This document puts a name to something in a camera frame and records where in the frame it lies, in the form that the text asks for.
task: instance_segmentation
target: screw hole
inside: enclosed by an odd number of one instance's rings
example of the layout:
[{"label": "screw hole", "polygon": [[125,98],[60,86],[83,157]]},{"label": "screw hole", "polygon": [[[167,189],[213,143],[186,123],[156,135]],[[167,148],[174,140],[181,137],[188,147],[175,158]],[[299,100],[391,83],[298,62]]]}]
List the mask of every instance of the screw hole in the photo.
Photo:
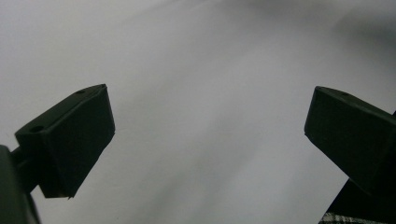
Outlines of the screw hole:
[{"label": "screw hole", "polygon": [[34,128],[32,128],[32,129],[30,130],[30,132],[31,132],[31,133],[38,133],[38,132],[40,132],[40,131],[43,130],[43,129],[44,129],[43,126],[35,126]]}]

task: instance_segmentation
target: plaid cloth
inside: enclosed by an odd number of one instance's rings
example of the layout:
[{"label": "plaid cloth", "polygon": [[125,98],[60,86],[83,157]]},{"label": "plaid cloth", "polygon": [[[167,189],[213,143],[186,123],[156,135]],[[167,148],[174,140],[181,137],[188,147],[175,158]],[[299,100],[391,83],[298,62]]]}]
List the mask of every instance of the plaid cloth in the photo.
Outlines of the plaid cloth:
[{"label": "plaid cloth", "polygon": [[354,217],[342,217],[333,213],[326,213],[319,224],[386,224]]}]

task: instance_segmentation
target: black clamp jaw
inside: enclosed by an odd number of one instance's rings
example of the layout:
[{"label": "black clamp jaw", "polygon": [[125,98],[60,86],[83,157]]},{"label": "black clamp jaw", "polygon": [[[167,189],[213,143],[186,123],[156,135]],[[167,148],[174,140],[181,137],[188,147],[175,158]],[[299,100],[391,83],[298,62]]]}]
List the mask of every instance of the black clamp jaw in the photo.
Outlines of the black clamp jaw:
[{"label": "black clamp jaw", "polygon": [[30,192],[74,197],[115,133],[105,84],[77,91],[0,146],[0,223],[39,223]]},{"label": "black clamp jaw", "polygon": [[304,130],[349,176],[329,211],[396,223],[396,117],[346,92],[316,87]]}]

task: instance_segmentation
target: white surface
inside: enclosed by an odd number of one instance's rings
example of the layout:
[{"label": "white surface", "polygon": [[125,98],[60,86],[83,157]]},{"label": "white surface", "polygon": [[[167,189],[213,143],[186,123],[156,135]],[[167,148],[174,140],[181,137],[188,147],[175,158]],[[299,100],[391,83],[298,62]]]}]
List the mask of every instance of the white surface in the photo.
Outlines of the white surface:
[{"label": "white surface", "polygon": [[117,133],[43,224],[318,223],[347,177],[304,137],[315,86],[396,108],[391,1],[2,1],[0,143],[106,83]]}]

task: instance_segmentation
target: white background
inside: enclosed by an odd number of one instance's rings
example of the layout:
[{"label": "white background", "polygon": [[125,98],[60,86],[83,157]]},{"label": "white background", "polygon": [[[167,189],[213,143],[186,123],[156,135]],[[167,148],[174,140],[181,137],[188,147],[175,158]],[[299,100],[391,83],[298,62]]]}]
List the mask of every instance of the white background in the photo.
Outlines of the white background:
[{"label": "white background", "polygon": [[347,177],[304,137],[315,86],[396,108],[394,1],[0,2],[0,143],[106,83],[116,135],[43,224],[318,223]]}]

